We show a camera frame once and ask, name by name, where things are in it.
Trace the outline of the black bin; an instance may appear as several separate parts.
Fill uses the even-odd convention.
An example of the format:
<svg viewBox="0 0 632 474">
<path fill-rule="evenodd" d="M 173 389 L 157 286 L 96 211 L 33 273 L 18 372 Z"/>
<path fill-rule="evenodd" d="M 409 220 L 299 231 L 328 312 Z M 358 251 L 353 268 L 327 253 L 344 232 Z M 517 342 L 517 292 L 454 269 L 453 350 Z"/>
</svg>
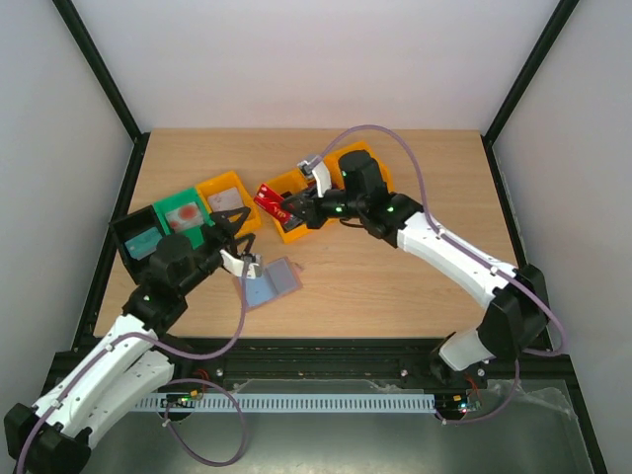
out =
<svg viewBox="0 0 632 474">
<path fill-rule="evenodd" d="M 140 283 L 150 256 L 166 235 L 154 207 L 147 205 L 115 219 L 109 228 L 125 269 L 135 283 Z"/>
</svg>

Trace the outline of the left black frame post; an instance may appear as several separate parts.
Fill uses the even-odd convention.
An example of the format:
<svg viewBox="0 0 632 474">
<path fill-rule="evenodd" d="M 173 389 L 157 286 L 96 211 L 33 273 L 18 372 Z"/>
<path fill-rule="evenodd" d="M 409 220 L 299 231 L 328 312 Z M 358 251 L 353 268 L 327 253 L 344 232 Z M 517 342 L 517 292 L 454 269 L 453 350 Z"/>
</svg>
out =
<svg viewBox="0 0 632 474">
<path fill-rule="evenodd" d="M 143 137 L 143 132 L 134 119 L 76 6 L 70 0 L 52 0 L 52 4 L 69 34 L 73 37 L 127 135 L 134 143 L 139 142 Z"/>
</svg>

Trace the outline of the green bin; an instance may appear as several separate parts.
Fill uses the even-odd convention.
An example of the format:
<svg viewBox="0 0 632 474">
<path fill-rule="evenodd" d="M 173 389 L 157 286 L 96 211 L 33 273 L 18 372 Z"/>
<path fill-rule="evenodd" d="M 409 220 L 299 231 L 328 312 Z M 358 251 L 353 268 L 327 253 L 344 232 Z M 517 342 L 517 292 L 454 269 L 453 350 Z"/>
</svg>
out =
<svg viewBox="0 0 632 474">
<path fill-rule="evenodd" d="M 203 243 L 201 227 L 204 224 L 214 225 L 195 188 L 157 200 L 153 208 L 166 234 L 183 234 L 194 249 Z"/>
</svg>

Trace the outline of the black frame post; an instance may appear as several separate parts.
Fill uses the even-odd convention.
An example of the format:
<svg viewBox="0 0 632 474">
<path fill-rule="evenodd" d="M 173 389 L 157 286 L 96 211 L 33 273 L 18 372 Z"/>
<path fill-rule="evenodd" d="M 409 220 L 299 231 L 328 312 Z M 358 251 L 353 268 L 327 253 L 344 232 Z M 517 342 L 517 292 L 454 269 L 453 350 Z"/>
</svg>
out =
<svg viewBox="0 0 632 474">
<path fill-rule="evenodd" d="M 69 34 L 73 37 L 127 135 L 134 143 L 139 142 L 143 137 L 143 132 L 134 119 L 76 6 L 70 0 L 52 0 L 52 4 Z"/>
<path fill-rule="evenodd" d="M 560 0 L 555 6 L 527 59 L 515 77 L 508 93 L 503 99 L 490 126 L 482 136 L 482 141 L 486 149 L 492 148 L 500 137 L 524 93 L 579 3 L 579 0 Z"/>
</svg>

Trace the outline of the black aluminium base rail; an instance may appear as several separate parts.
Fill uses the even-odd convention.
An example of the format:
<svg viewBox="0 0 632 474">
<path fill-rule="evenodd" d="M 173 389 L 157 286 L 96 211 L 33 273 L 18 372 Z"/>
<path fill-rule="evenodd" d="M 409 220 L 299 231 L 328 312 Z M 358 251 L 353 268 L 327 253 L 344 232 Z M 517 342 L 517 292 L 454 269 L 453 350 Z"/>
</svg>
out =
<svg viewBox="0 0 632 474">
<path fill-rule="evenodd" d="M 99 342 L 84 338 L 73 351 L 55 354 L 43 383 L 44 391 L 67 375 Z M 430 356 L 439 339 L 242 339 L 226 355 L 209 361 L 175 359 L 175 378 L 194 375 L 202 368 L 211 381 L 225 388 L 246 380 L 370 380 L 393 383 L 405 389 L 447 392 L 486 388 L 492 379 L 514 379 L 514 362 L 495 359 L 468 368 L 468 375 L 451 375 L 443 384 L 431 374 Z M 568 388 L 579 383 L 567 355 L 537 357 L 521 355 L 519 378 L 528 380 L 563 380 Z"/>
</svg>

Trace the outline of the yellow bin single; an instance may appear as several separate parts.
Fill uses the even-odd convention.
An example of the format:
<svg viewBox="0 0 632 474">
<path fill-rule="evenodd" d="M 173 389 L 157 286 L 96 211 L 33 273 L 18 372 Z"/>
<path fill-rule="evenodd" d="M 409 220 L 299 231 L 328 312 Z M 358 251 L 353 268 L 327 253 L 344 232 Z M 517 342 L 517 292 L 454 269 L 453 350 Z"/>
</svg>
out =
<svg viewBox="0 0 632 474">
<path fill-rule="evenodd" d="M 195 190 L 209 213 L 234 210 L 243 206 L 250 210 L 238 232 L 239 236 L 255 232 L 262 226 L 259 208 L 234 171 L 228 171 L 198 183 L 195 185 Z"/>
</svg>

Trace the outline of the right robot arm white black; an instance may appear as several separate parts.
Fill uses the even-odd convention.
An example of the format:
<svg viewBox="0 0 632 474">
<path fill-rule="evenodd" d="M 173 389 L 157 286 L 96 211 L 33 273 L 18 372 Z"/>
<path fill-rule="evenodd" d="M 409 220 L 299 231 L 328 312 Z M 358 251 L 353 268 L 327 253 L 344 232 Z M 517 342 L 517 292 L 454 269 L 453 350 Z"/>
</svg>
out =
<svg viewBox="0 0 632 474">
<path fill-rule="evenodd" d="M 532 266 L 497 260 L 432 221 L 423 205 L 389 191 L 378 162 L 366 150 L 338 161 L 343 185 L 336 189 L 323 158 L 299 164 L 312 186 L 285 198 L 283 210 L 310 229 L 330 219 L 357 219 L 371 236 L 432 265 L 458 283 L 484 309 L 475 328 L 449 336 L 431 362 L 433 380 L 444 387 L 465 369 L 491 358 L 516 359 L 544 330 L 545 281 Z"/>
</svg>

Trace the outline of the yellow triple bin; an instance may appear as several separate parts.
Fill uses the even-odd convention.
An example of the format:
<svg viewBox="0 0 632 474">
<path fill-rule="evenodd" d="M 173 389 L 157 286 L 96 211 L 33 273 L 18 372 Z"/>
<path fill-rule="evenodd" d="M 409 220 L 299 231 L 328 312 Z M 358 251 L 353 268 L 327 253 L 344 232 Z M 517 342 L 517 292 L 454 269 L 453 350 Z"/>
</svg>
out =
<svg viewBox="0 0 632 474">
<path fill-rule="evenodd" d="M 339 160 L 353 152 L 366 152 L 372 157 L 373 150 L 365 141 L 357 141 L 328 153 L 316 166 L 320 181 L 323 181 L 323 177 L 329 177 L 329 191 L 345 188 Z M 284 244 L 295 242 L 311 233 L 312 230 L 307 226 L 303 215 L 297 216 L 291 213 L 282 204 L 286 200 L 291 200 L 292 205 L 297 207 L 299 198 L 317 198 L 318 187 L 323 188 L 324 185 L 318 184 L 312 172 L 304 175 L 302 167 L 299 166 L 295 170 L 270 179 L 267 183 L 260 184 L 255 192 L 253 197 L 255 204 L 274 220 L 276 230 Z"/>
</svg>

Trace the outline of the black card stack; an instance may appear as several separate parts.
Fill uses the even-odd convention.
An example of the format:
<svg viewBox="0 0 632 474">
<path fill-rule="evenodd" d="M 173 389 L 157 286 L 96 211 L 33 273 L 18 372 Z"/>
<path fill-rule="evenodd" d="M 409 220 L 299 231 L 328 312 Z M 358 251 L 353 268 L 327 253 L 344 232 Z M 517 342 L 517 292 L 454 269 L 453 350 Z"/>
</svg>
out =
<svg viewBox="0 0 632 474">
<path fill-rule="evenodd" d="M 292 215 L 286 223 L 282 224 L 282 228 L 285 232 L 290 232 L 291 230 L 297 228 L 298 226 L 303 224 L 303 220 Z"/>
</svg>

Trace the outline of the right black frame post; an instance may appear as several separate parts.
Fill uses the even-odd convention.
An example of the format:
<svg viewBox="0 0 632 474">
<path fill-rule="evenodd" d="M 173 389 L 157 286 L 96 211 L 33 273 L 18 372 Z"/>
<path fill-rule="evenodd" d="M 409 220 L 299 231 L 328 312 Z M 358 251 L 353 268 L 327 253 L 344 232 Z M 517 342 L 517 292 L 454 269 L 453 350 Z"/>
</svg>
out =
<svg viewBox="0 0 632 474">
<path fill-rule="evenodd" d="M 579 0 L 560 0 L 555 6 L 527 59 L 515 77 L 508 93 L 503 99 L 490 126 L 482 136 L 482 141 L 486 149 L 492 148 L 500 137 L 524 93 L 579 3 Z"/>
</svg>

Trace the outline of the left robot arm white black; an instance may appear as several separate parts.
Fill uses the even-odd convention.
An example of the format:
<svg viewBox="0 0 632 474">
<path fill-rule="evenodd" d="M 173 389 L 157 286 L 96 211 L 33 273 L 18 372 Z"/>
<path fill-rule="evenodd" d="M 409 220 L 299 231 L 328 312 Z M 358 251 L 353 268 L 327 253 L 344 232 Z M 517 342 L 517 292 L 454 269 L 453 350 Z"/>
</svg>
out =
<svg viewBox="0 0 632 474">
<path fill-rule="evenodd" d="M 138 401 L 175 383 L 178 360 L 211 360 L 235 345 L 231 338 L 210 354 L 194 354 L 165 339 L 187 310 L 187 295 L 216 270 L 240 279 L 260 274 L 250 252 L 254 235 L 238 234 L 250 212 L 242 206 L 212 213 L 199 229 L 198 247 L 183 233 L 156 242 L 107 334 L 33 405 L 16 404 L 5 415 L 15 472 L 81 472 L 104 434 Z"/>
</svg>

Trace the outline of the red white card stack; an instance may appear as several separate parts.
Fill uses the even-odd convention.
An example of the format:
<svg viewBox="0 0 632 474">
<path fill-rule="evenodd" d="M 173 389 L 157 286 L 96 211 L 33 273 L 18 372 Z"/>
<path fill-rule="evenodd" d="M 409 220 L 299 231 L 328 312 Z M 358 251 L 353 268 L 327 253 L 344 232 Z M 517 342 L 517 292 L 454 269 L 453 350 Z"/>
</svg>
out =
<svg viewBox="0 0 632 474">
<path fill-rule="evenodd" d="M 194 201 L 167 211 L 165 218 L 169 228 L 174 232 L 184 232 L 203 224 L 203 215 Z"/>
</svg>

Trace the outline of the teal card stack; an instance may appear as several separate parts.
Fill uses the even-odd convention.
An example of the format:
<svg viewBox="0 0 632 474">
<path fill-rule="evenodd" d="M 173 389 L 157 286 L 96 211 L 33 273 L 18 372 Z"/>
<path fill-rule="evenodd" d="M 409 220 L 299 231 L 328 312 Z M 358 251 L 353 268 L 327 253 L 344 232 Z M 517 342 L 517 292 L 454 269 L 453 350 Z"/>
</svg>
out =
<svg viewBox="0 0 632 474">
<path fill-rule="evenodd" d="M 157 227 L 151 227 L 125 241 L 124 247 L 132 259 L 140 261 L 156 250 L 162 237 Z"/>
</svg>

